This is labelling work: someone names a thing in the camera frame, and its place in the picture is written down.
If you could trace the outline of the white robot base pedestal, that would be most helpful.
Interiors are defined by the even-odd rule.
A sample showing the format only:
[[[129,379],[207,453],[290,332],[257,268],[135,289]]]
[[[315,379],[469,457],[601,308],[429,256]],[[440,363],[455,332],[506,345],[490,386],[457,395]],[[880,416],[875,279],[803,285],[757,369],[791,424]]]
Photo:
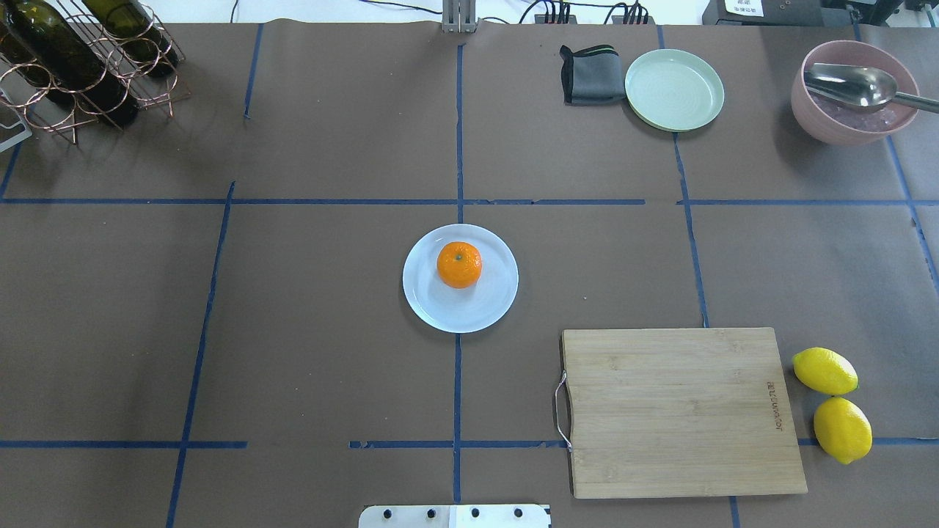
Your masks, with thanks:
[[[537,504],[373,505],[359,527],[551,527],[549,507]]]

